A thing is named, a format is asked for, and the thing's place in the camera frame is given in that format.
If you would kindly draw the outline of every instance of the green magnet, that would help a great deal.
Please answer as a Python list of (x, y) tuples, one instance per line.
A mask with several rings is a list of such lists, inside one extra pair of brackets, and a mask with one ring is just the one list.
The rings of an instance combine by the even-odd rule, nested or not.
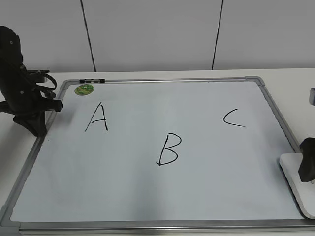
[(79, 96), (85, 96), (94, 91), (94, 86), (93, 85), (80, 85), (75, 88), (74, 92), (76, 95)]

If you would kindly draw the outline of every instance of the whiteboard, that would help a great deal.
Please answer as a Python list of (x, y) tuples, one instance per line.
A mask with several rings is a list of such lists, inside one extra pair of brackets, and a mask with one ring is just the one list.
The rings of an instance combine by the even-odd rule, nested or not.
[(67, 89), (12, 221), (302, 218), (278, 164), (293, 150), (255, 82), (93, 86)]

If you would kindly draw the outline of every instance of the black vertical line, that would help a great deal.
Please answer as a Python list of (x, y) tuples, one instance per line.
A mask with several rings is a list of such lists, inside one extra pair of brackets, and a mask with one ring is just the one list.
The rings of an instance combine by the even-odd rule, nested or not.
[(221, 3), (221, 11), (220, 11), (220, 17), (219, 17), (219, 24), (218, 24), (216, 45), (215, 45), (215, 51), (213, 52), (213, 59), (212, 59), (212, 67), (211, 67), (212, 70), (213, 70), (213, 66), (214, 66), (214, 64), (215, 64), (215, 57), (216, 57), (216, 52), (217, 52), (217, 44), (218, 44), (218, 37), (219, 37), (219, 31), (220, 31), (220, 25), (221, 25), (221, 17), (222, 17), (222, 10), (223, 10), (223, 2), (224, 2), (224, 0), (222, 0), (222, 3)]
[(87, 19), (85, 17), (85, 12), (84, 12), (84, 7), (83, 7), (83, 0), (80, 0), (80, 3), (81, 3), (82, 14), (83, 14), (83, 18), (84, 18), (85, 30), (87, 32), (87, 37), (88, 37), (88, 42), (89, 42), (89, 47), (90, 47), (90, 52), (91, 52), (91, 57), (92, 57), (93, 68), (94, 68), (94, 72), (96, 72), (94, 56), (93, 56), (93, 51), (92, 51), (92, 46), (91, 46), (91, 40), (90, 40), (90, 35), (89, 35), (89, 30), (88, 30), (88, 24), (87, 24)]

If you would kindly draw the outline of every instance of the white wall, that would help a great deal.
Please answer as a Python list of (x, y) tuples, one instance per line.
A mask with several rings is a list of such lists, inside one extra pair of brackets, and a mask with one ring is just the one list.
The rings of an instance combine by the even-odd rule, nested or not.
[(221, 0), (84, 0), (97, 71), (209, 70)]
[(93, 71), (79, 0), (0, 0), (0, 25), (19, 35), (27, 69)]
[(214, 69), (315, 67), (315, 0), (224, 0)]
[[(97, 71), (211, 69), (222, 0), (83, 0)], [(214, 69), (315, 65), (315, 0), (224, 0)], [(28, 69), (94, 71), (80, 0), (0, 0)]]

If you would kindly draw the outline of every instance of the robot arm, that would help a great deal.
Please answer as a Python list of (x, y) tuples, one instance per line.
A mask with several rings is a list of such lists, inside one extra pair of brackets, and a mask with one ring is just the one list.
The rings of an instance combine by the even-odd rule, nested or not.
[[(0, 91), (5, 98), (0, 102), (0, 112), (13, 114), (13, 121), (35, 136), (44, 136), (47, 132), (45, 111), (60, 112), (63, 107), (60, 100), (53, 100), (55, 94), (52, 91), (57, 82), (46, 74), (48, 72), (27, 71), (23, 65), (19, 36), (0, 26)], [(51, 80), (54, 87), (37, 85), (44, 78)]]

